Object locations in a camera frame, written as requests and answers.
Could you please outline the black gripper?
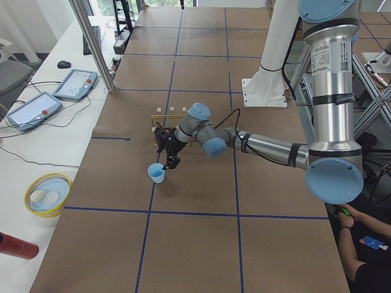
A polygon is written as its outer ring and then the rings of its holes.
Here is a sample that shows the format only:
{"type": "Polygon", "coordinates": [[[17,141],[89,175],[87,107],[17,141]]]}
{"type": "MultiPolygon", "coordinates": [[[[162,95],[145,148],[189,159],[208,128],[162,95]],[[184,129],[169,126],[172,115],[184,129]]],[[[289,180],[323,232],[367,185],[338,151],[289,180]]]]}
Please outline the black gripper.
{"type": "Polygon", "coordinates": [[[158,144],[158,153],[163,150],[166,151],[166,163],[164,164],[163,170],[176,169],[180,163],[180,158],[177,154],[185,147],[185,143],[178,140],[174,135],[175,128],[163,128],[157,127],[154,130],[156,143],[158,144]]]}

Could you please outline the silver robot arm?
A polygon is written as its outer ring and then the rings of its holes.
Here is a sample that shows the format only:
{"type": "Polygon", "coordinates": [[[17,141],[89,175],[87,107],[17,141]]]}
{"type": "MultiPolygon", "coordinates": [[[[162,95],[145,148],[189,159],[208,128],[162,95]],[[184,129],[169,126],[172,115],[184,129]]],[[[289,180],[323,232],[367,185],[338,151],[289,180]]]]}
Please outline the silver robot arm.
{"type": "Polygon", "coordinates": [[[295,31],[302,27],[310,49],[314,141],[282,142],[210,123],[211,112],[193,104],[174,128],[155,129],[163,169],[174,169],[179,152],[196,140],[209,157],[227,148],[276,164],[302,168],[314,196],[329,204],[353,201],[364,186],[362,149],[353,134],[352,43],[359,33],[359,1],[276,1],[259,70],[243,79],[247,107],[284,107],[282,73],[295,31]]]}

